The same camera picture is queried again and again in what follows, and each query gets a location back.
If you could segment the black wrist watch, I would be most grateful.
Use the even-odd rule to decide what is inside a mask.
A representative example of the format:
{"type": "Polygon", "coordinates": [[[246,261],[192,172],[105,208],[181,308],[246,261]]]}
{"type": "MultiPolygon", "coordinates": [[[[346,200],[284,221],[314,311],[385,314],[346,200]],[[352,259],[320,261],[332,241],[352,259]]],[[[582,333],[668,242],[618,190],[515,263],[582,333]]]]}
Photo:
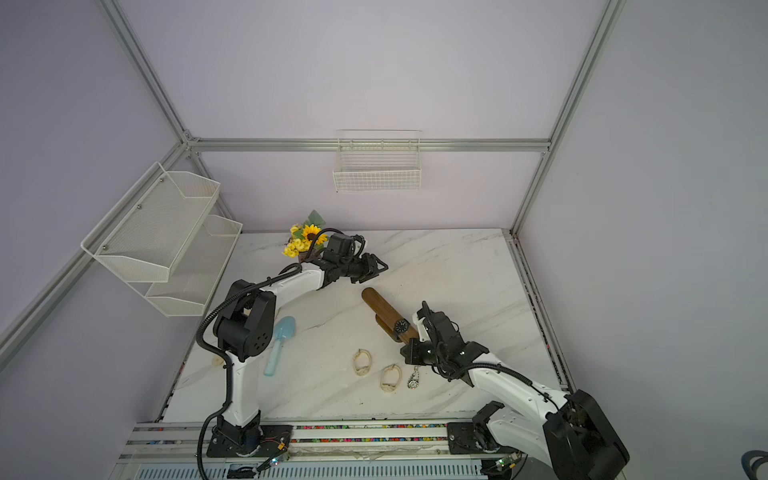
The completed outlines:
{"type": "Polygon", "coordinates": [[[410,323],[408,320],[401,318],[396,321],[393,330],[397,336],[406,334],[410,329],[410,323]]]}

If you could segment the wooden watch stand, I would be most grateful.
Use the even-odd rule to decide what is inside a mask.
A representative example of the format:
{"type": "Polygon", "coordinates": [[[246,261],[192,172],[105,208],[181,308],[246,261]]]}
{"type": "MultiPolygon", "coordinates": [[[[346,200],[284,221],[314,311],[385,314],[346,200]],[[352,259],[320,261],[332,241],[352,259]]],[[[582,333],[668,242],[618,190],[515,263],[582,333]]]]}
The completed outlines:
{"type": "Polygon", "coordinates": [[[417,330],[412,326],[409,320],[409,331],[406,334],[400,336],[395,334],[393,330],[395,322],[401,318],[406,318],[401,315],[388,301],[386,301],[377,290],[371,287],[365,288],[361,293],[361,298],[374,312],[376,323],[393,341],[407,344],[411,339],[419,339],[417,330]]]}

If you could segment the beige wrist watch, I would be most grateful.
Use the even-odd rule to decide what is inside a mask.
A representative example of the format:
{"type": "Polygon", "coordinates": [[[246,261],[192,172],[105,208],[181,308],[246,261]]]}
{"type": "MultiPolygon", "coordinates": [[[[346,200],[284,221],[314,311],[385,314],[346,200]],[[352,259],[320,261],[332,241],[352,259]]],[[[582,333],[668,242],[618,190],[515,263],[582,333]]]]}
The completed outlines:
{"type": "Polygon", "coordinates": [[[373,364],[371,353],[366,349],[358,349],[352,357],[352,367],[357,376],[366,376],[370,373],[373,364]]]}
{"type": "Polygon", "coordinates": [[[402,370],[399,365],[391,364],[381,370],[379,388],[385,393],[395,392],[402,381],[402,370]]]}

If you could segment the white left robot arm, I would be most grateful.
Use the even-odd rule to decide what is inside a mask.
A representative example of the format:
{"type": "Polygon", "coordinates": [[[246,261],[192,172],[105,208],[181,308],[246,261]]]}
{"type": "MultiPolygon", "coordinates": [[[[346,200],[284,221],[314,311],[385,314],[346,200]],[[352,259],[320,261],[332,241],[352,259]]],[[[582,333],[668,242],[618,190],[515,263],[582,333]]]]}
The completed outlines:
{"type": "Polygon", "coordinates": [[[196,344],[221,359],[225,372],[222,406],[203,421],[196,444],[196,467],[202,479],[208,477],[203,452],[207,432],[214,440],[226,442],[237,455],[249,456],[262,443],[261,409],[255,400],[247,398],[246,381],[240,371],[272,343],[279,310],[341,278],[362,284],[389,269],[387,263],[366,250],[366,239],[360,234],[324,228],[302,244],[304,250],[288,245],[295,261],[278,274],[261,282],[234,282],[225,299],[207,314],[196,331],[196,344]]]}

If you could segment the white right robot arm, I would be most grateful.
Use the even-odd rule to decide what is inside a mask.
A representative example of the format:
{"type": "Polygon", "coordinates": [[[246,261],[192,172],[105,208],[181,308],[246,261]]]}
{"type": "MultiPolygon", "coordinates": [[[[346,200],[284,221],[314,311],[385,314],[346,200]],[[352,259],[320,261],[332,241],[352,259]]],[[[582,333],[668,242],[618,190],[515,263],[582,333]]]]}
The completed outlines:
{"type": "Polygon", "coordinates": [[[615,479],[630,454],[598,402],[583,390],[566,393],[533,381],[487,347],[465,341],[457,324],[422,305],[413,315],[416,336],[401,354],[448,382],[462,381],[491,396],[472,420],[474,447],[519,450],[552,468],[559,479],[615,479]]]}

